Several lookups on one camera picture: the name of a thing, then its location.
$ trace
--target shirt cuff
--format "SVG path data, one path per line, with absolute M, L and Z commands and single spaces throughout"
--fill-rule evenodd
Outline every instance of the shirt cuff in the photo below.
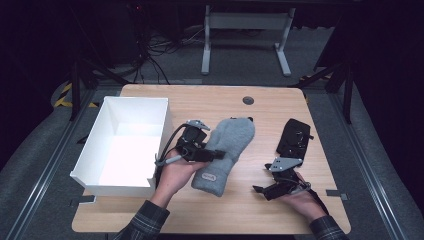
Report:
M 151 220 L 156 225 L 162 226 L 168 218 L 169 213 L 167 209 L 161 208 L 149 200 L 146 200 L 136 215 L 143 215 L 143 217 Z

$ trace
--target wrist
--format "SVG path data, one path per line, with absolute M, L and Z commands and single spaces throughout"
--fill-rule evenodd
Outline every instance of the wrist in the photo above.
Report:
M 173 193 L 169 193 L 158 188 L 156 189 L 155 193 L 153 193 L 153 196 L 150 198 L 150 202 L 154 203 L 155 205 L 161 208 L 167 208 L 169 202 L 172 199 L 172 196 L 174 196 Z
M 310 224 L 314 220 L 327 216 L 327 214 L 322 210 L 321 207 L 317 206 L 316 208 L 311 208 L 310 211 L 304 214 L 306 219 L 308 220 L 308 223 Z

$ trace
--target person's left hand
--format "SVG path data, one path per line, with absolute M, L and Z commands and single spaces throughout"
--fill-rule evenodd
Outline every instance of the person's left hand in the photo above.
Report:
M 168 159 L 177 155 L 179 154 L 176 150 L 171 150 L 166 157 Z M 172 196 L 187 184 L 193 173 L 207 165 L 207 162 L 187 162 L 183 158 L 165 165 L 162 169 L 159 186 L 150 201 L 166 208 Z

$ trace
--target sock label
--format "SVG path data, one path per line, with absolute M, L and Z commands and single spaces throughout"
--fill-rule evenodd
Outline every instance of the sock label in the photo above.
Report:
M 202 178 L 212 182 L 216 181 L 216 176 L 210 173 L 202 173 Z

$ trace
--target open white box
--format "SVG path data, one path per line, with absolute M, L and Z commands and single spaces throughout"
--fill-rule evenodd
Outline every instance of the open white box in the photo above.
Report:
M 107 96 L 70 176 L 96 196 L 150 197 L 172 131 L 167 98 Z

